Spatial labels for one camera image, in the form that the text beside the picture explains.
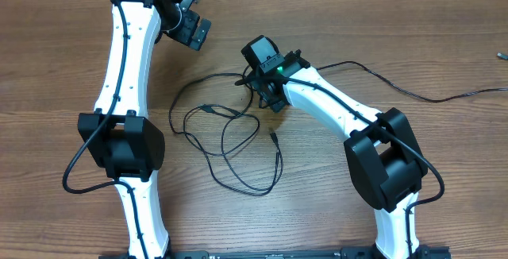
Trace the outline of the black cable pulled free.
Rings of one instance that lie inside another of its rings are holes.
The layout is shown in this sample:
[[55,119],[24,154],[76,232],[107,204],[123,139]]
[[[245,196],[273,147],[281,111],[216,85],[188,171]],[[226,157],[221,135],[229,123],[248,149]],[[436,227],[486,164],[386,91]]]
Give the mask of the black cable pulled free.
[[377,106],[507,104],[507,62],[496,56],[458,60],[314,54],[311,61],[333,85]]

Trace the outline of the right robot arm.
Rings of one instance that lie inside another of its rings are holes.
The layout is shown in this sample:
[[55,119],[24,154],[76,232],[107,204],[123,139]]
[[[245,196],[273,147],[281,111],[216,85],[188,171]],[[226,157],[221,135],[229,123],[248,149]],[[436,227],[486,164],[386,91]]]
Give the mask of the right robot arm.
[[260,35],[241,50],[251,67],[245,82],[275,112],[285,106],[305,111],[343,142],[349,175],[373,208],[377,236],[373,257],[427,258],[415,232],[414,208],[428,168],[406,116],[383,113],[348,97],[300,51],[283,55]]

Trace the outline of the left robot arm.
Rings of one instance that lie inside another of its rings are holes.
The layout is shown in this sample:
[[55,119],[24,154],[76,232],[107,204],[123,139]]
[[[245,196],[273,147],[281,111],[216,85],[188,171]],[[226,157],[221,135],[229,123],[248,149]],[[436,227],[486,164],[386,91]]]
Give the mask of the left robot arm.
[[198,0],[110,0],[113,32],[106,75],[90,113],[81,113],[83,146],[116,188],[129,232],[126,258],[168,258],[158,171],[165,138],[148,119],[152,51],[162,36],[198,51],[211,23],[191,10]]

